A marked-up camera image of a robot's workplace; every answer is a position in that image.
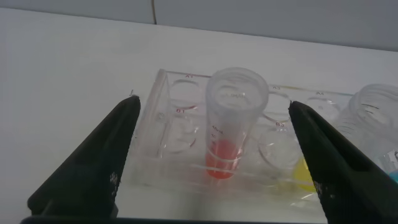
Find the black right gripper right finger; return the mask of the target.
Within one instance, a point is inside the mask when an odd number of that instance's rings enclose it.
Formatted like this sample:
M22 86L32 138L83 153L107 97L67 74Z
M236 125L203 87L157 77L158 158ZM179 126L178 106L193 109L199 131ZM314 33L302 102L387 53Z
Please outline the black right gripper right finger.
M328 223L397 223L397 182L311 107L289 116Z

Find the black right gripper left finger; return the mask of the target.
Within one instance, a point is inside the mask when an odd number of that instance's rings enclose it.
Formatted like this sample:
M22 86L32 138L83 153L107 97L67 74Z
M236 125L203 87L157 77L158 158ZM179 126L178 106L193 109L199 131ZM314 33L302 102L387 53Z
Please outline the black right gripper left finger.
M32 215L114 218L140 109L136 95L119 102L29 197Z

